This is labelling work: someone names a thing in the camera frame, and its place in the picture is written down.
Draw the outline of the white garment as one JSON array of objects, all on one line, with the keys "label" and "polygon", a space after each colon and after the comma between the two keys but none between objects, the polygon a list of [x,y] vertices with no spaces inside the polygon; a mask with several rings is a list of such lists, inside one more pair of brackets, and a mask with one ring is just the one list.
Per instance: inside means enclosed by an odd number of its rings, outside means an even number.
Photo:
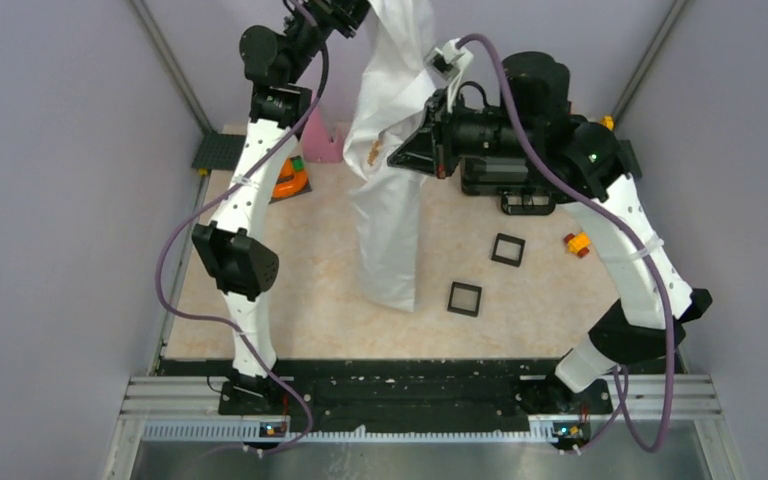
[{"label": "white garment", "polygon": [[424,64],[436,42],[435,16],[429,1],[374,1],[365,24],[372,50],[343,146],[345,163],[363,181],[349,193],[356,279],[368,300],[412,312],[425,178],[388,159],[420,126],[435,90]]}]

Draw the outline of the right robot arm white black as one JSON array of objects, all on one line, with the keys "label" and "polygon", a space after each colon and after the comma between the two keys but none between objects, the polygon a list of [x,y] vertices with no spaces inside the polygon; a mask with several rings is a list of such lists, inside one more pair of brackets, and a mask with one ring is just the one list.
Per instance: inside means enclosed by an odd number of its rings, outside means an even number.
[{"label": "right robot arm white black", "polygon": [[675,270],[650,224],[631,144],[572,112],[569,69],[536,51],[508,56],[502,69],[511,105],[473,109],[457,90],[440,89],[388,162],[440,179],[458,174],[467,195],[517,196],[519,205],[504,206],[509,215],[562,208],[581,226],[618,297],[546,385],[549,404],[572,412],[613,367],[664,357],[667,342],[680,343],[685,324],[699,319],[712,297]]}]

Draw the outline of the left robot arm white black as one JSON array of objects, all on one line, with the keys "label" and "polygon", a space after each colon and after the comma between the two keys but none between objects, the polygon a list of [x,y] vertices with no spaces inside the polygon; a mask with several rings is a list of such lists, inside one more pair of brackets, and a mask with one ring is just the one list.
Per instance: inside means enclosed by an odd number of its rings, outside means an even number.
[{"label": "left robot arm white black", "polygon": [[239,41],[252,97],[245,144],[229,194],[191,239],[227,305],[235,333],[230,379],[257,413],[279,404],[280,386],[268,375],[276,362],[269,333],[267,293],[280,260],[262,242],[265,216],[287,157],[319,95],[298,86],[314,57],[325,58],[335,32],[352,38],[371,5],[367,1],[294,1],[282,31],[247,28]]}]

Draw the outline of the black hard case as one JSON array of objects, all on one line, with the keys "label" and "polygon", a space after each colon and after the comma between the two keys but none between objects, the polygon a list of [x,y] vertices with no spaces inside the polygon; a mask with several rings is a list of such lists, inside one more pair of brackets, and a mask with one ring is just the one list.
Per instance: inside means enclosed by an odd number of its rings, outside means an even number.
[{"label": "black hard case", "polygon": [[506,215],[548,216],[556,208],[547,188],[523,159],[465,157],[460,167],[461,191],[468,196],[498,197]]}]

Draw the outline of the pink wedge stand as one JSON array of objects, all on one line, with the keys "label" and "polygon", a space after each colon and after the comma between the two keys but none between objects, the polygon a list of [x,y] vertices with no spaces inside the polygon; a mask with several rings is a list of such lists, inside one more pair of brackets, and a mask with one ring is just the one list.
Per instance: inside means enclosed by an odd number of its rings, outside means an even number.
[{"label": "pink wedge stand", "polygon": [[301,136],[302,157],[308,163],[336,164],[343,161],[344,135],[322,106],[310,115]]}]

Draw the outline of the orange tape dispenser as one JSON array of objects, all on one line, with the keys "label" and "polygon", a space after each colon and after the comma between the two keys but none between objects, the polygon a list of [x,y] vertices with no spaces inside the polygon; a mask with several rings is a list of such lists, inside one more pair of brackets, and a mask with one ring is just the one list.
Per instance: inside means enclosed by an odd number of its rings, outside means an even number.
[{"label": "orange tape dispenser", "polygon": [[310,182],[301,156],[288,157],[272,192],[272,201],[288,199],[310,190]]}]

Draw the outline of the left grey baseplate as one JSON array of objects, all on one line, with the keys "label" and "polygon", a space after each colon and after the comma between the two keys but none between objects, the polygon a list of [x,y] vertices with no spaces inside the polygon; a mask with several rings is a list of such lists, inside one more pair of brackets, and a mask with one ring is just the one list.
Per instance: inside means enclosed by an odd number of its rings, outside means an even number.
[{"label": "left grey baseplate", "polygon": [[209,132],[203,136],[191,162],[191,168],[234,171],[245,145],[245,135]]}]

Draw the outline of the yellow toy car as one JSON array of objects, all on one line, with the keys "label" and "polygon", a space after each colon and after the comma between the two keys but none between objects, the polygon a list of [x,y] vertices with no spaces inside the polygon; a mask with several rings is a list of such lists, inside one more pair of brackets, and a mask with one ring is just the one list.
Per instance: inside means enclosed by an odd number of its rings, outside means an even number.
[{"label": "yellow toy car", "polygon": [[584,232],[570,233],[563,238],[566,250],[578,258],[584,258],[590,253],[591,240]]}]

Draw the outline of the black square frame far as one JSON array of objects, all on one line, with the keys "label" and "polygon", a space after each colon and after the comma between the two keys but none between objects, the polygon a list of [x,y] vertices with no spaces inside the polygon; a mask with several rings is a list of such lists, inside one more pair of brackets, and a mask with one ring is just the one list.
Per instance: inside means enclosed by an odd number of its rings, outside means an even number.
[{"label": "black square frame far", "polygon": [[495,237],[490,259],[500,264],[520,267],[525,252],[526,240],[498,233]]}]

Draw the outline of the black square frame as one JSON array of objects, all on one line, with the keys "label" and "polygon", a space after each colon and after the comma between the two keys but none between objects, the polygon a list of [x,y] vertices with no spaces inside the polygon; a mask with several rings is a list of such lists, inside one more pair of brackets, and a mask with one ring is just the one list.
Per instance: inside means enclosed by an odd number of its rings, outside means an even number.
[{"label": "black square frame", "polygon": [[480,313],[481,286],[454,281],[451,283],[446,310],[450,313],[477,318]]},{"label": "black square frame", "polygon": [[498,233],[495,237],[490,259],[500,264],[520,267],[525,252],[526,240]]}]

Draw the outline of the black square frame near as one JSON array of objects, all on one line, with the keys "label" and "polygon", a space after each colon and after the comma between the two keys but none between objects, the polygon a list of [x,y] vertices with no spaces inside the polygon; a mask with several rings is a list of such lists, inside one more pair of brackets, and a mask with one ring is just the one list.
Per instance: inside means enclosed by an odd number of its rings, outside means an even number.
[{"label": "black square frame near", "polygon": [[450,313],[477,318],[480,313],[481,286],[454,281],[451,283],[446,310]]}]

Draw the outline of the yellow toy bracket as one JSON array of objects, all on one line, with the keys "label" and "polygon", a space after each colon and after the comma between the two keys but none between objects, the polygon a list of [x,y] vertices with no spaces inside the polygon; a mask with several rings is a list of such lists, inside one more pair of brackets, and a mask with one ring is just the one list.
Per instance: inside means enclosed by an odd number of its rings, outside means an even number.
[{"label": "yellow toy bracket", "polygon": [[602,117],[602,118],[599,120],[599,123],[600,123],[602,126],[606,127],[606,128],[607,128],[608,130],[610,130],[610,131],[613,131],[613,130],[614,130],[614,128],[615,128],[615,121],[614,121],[613,117],[612,117],[612,116],[610,116],[610,115],[606,115],[606,116],[603,116],[603,117]]}]

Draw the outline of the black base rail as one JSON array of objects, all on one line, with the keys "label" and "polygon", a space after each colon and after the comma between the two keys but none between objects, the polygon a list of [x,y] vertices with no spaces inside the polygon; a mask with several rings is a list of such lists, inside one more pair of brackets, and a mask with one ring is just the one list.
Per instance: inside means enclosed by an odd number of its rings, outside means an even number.
[{"label": "black base rail", "polygon": [[266,378],[249,382],[228,360],[163,360],[158,374],[218,379],[222,415],[265,416],[260,438],[280,438],[291,426],[313,433],[483,433],[523,431],[537,414],[573,414],[583,425],[596,414],[623,416],[605,399],[611,380],[580,394],[547,377],[550,359],[280,360],[279,377],[295,400]]}]

